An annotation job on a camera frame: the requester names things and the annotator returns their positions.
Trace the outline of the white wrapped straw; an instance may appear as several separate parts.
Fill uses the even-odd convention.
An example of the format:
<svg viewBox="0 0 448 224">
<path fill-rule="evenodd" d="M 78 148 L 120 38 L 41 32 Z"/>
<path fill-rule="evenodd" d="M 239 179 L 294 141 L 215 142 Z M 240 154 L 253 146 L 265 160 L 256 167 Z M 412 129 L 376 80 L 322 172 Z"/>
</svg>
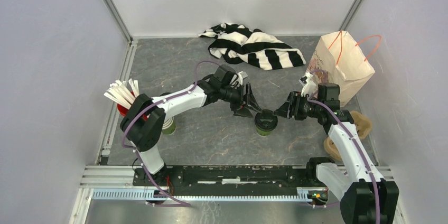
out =
<svg viewBox="0 0 448 224">
<path fill-rule="evenodd" d="M 135 101 L 134 95 L 127 88 L 126 81 L 116 80 L 115 82 L 113 82 L 109 85 L 109 88 L 106 91 L 109 91 L 109 90 L 119 92 L 122 96 L 131 98 L 133 100 L 133 103 Z"/>
<path fill-rule="evenodd" d="M 139 93 L 139 87 L 138 87 L 138 81 L 137 80 L 133 80 L 133 79 L 129 79 L 128 83 L 131 87 L 132 90 L 132 94 L 134 95 L 134 97 L 138 97 L 140 95 Z"/>
<path fill-rule="evenodd" d="M 133 104 L 133 100 L 131 98 L 124 97 L 119 92 L 109 90 L 104 93 L 104 96 L 126 109 L 130 109 Z"/>
</svg>

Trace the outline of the green paper coffee cup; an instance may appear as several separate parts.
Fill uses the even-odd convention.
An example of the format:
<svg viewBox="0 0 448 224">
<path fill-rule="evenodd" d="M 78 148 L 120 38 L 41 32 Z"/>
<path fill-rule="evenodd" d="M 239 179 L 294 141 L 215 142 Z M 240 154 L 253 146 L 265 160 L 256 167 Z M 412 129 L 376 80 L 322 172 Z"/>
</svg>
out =
<svg viewBox="0 0 448 224">
<path fill-rule="evenodd" d="M 277 127 L 276 125 L 268 127 L 255 125 L 257 134 L 263 137 L 270 135 L 276 127 Z"/>
</svg>

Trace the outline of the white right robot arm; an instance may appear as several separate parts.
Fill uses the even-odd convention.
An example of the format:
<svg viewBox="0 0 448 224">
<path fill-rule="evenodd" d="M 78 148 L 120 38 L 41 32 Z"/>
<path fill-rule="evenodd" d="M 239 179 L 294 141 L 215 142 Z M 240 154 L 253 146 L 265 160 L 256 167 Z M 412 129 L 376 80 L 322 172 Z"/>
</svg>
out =
<svg viewBox="0 0 448 224">
<path fill-rule="evenodd" d="M 324 183 L 330 189 L 345 223 L 393 223 L 399 188 L 369 158 L 350 112 L 340 107 L 339 95 L 335 83 L 319 84 L 315 96 L 292 91 L 274 114 L 294 120 L 316 118 L 337 147 L 347 174 L 328 162 L 308 168 L 305 179 L 312 186 Z"/>
</svg>

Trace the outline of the brown paper takeout bag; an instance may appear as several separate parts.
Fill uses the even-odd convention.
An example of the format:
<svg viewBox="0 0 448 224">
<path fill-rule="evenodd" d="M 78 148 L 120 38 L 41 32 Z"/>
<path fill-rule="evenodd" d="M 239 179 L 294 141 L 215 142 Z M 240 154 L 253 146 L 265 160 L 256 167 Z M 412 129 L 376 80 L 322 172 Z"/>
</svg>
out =
<svg viewBox="0 0 448 224">
<path fill-rule="evenodd" d="M 365 55 L 360 45 L 377 38 L 376 46 Z M 339 100 L 344 107 L 375 73 L 368 59 L 379 48 L 381 35 L 356 41 L 349 32 L 332 32 L 320 37 L 308 63 L 316 84 L 329 82 L 340 87 Z"/>
</svg>

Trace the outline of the red cup straw holder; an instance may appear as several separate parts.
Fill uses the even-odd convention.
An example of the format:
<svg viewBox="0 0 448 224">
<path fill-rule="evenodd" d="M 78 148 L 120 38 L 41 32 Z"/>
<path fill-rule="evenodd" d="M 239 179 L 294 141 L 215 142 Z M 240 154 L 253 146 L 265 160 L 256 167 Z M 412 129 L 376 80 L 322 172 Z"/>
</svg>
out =
<svg viewBox="0 0 448 224">
<path fill-rule="evenodd" d="M 126 109 L 125 107 L 121 106 L 120 104 L 117 104 L 117 110 L 119 111 L 119 113 L 125 117 L 127 115 L 128 109 Z M 146 115 L 142 115 L 142 118 L 144 121 L 147 121 L 148 117 Z"/>
</svg>

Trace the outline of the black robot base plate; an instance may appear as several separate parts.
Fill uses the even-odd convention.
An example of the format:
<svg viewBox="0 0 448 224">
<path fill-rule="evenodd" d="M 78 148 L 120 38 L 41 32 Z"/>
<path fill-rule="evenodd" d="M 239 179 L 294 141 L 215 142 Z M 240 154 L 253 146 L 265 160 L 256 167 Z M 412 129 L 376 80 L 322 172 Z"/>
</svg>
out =
<svg viewBox="0 0 448 224">
<path fill-rule="evenodd" d="M 180 196 L 295 196 L 308 190 L 308 198 L 324 198 L 326 185 L 307 166 L 231 165 L 167 166 L 150 179 L 142 167 L 133 168 L 134 186 L 157 184 L 165 192 Z"/>
</svg>

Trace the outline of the black white striped cloth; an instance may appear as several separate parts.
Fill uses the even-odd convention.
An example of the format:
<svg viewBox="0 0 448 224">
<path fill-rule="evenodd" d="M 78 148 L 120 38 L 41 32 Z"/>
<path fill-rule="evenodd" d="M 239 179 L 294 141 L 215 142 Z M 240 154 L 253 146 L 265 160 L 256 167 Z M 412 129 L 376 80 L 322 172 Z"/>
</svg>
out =
<svg viewBox="0 0 448 224">
<path fill-rule="evenodd" d="M 265 71 L 306 65 L 302 52 L 273 35 L 244 25 L 221 23 L 198 34 L 211 38 L 209 54 L 229 64 L 247 63 Z"/>
</svg>

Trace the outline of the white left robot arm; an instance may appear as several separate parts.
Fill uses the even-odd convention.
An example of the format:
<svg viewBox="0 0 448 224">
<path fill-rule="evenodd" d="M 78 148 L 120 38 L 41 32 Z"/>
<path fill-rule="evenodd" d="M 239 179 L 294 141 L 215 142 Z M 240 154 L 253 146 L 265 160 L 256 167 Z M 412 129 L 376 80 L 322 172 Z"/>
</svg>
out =
<svg viewBox="0 0 448 224">
<path fill-rule="evenodd" d="M 237 73 L 232 67 L 222 64 L 215 73 L 202 79 L 196 78 L 192 85 L 183 90 L 156 97 L 146 94 L 136 96 L 120 128 L 152 185 L 161 185 L 166 179 L 165 163 L 157 143 L 169 119 L 219 100 L 229 103 L 235 116 L 252 118 L 253 112 L 261 112 L 247 78 L 245 72 Z"/>
</svg>

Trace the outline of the stack of green paper cups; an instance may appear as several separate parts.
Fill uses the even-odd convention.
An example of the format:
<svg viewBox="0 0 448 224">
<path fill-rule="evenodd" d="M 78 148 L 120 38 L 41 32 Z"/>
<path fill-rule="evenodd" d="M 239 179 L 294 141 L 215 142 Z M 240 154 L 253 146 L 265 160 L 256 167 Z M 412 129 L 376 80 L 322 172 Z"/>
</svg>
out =
<svg viewBox="0 0 448 224">
<path fill-rule="evenodd" d="M 175 119 L 174 117 L 170 117 L 163 123 L 162 133 L 165 135 L 171 135 L 175 132 L 175 130 L 176 130 Z"/>
</svg>

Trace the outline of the brown pulp cup carrier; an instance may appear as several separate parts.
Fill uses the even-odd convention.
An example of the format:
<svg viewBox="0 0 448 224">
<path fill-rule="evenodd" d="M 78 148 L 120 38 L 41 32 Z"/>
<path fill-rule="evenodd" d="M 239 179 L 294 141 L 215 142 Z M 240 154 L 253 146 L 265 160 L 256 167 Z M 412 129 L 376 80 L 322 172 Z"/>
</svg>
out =
<svg viewBox="0 0 448 224">
<path fill-rule="evenodd" d="M 361 114 L 358 111 L 352 110 L 350 111 L 350 115 L 354 120 L 354 124 L 356 126 L 357 134 L 360 140 L 364 140 L 367 138 L 369 133 L 372 130 L 372 122 L 365 115 Z M 327 137 L 323 142 L 323 147 L 325 151 L 329 154 L 329 156 L 335 161 L 342 161 L 341 155 L 334 144 L 334 142 Z"/>
</svg>

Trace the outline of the aluminium frame rail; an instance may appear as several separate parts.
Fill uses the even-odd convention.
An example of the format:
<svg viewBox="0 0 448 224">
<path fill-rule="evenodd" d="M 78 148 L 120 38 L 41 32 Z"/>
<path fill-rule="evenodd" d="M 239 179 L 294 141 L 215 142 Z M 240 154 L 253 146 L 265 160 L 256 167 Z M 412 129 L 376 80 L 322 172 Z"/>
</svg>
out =
<svg viewBox="0 0 448 224">
<path fill-rule="evenodd" d="M 126 55 L 123 60 L 123 65 L 118 75 L 118 79 L 121 81 L 128 80 L 132 69 L 135 53 L 137 50 L 139 39 L 132 40 L 127 47 Z M 88 168 L 103 168 L 101 164 L 107 164 L 110 152 L 113 146 L 117 123 L 120 117 L 120 113 L 117 109 L 117 105 L 112 102 L 110 104 L 109 117 L 107 118 L 106 126 L 102 133 L 101 144 L 98 150 L 98 157 L 94 165 L 86 165 L 85 171 Z"/>
</svg>

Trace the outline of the black plastic cup lid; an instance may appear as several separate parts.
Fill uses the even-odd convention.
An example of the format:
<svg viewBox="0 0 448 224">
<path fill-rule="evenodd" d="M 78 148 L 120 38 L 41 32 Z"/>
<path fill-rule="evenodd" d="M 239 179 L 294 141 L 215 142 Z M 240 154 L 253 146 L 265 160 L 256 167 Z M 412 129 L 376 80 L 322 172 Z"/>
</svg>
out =
<svg viewBox="0 0 448 224">
<path fill-rule="evenodd" d="M 273 114 L 272 110 L 263 109 L 260 113 L 257 113 L 254 117 L 255 125 L 259 126 L 277 126 L 278 118 Z"/>
</svg>

